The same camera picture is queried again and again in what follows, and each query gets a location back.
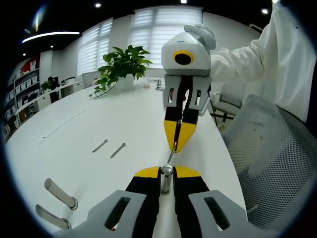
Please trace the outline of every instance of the white sleeve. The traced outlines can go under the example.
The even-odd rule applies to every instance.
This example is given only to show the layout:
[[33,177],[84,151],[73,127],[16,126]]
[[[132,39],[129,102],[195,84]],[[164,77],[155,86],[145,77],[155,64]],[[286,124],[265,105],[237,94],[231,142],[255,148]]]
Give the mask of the white sleeve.
[[221,50],[211,55],[213,82],[260,80],[265,73],[265,58],[277,52],[276,31],[273,18],[258,40],[236,50]]

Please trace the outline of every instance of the mesh chair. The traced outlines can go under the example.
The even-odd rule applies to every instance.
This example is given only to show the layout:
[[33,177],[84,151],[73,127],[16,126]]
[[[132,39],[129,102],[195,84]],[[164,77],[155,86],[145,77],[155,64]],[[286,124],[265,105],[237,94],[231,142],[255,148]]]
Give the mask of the mesh chair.
[[283,231],[316,181],[317,140],[294,116],[250,95],[224,132],[239,177],[248,220]]
[[223,118],[223,122],[226,119],[233,119],[228,117],[229,115],[235,116],[240,110],[243,104],[243,95],[245,90],[245,84],[239,82],[232,82],[224,84],[220,93],[213,93],[214,108],[224,113],[224,115],[212,115]]

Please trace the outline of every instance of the computer monitor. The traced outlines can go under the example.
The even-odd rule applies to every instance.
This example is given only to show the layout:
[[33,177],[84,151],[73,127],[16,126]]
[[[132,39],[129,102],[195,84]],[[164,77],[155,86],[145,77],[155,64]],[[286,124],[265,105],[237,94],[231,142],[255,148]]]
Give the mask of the computer monitor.
[[58,77],[53,78],[53,88],[57,88],[59,86]]

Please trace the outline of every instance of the metal pin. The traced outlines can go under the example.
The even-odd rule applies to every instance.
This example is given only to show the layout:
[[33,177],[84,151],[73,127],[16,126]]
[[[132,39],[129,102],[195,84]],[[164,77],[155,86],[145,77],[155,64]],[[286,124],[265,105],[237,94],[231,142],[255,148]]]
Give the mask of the metal pin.
[[167,164],[169,164],[170,161],[172,160],[172,157],[173,157],[173,154],[175,153],[176,147],[177,147],[177,142],[174,143],[173,149],[172,149],[172,151],[170,152],[169,158],[168,158],[168,160],[167,160]]
[[56,185],[50,178],[47,178],[44,183],[44,187],[47,191],[57,197],[62,203],[64,203],[71,210],[76,210],[78,202],[74,197],[69,196],[59,186]]
[[125,146],[125,143],[123,143],[123,144],[110,156],[110,158],[112,159],[124,146]]
[[59,218],[52,213],[50,213],[48,210],[41,207],[39,204],[36,204],[35,206],[36,214],[38,214],[39,217],[41,217],[43,220],[63,229],[71,229],[70,222],[65,218]]
[[173,167],[171,165],[164,165],[162,167],[162,181],[160,192],[162,195],[167,195],[170,193],[170,183],[173,178]]
[[99,150],[107,142],[108,142],[108,140],[104,140],[104,142],[100,146],[98,146],[96,149],[93,150],[93,153],[95,153],[97,150]]

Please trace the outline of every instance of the window blind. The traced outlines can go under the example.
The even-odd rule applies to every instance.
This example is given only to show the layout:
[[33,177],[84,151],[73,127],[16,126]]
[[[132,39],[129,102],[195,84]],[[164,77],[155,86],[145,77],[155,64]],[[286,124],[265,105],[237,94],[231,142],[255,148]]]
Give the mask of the window blind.
[[202,9],[189,6],[160,6],[135,11],[131,23],[129,44],[144,46],[151,55],[151,68],[163,68],[161,49],[178,33],[184,32],[184,25],[203,22]]
[[101,22],[82,34],[77,63],[78,76],[97,71],[105,64],[103,55],[108,53],[112,19]]

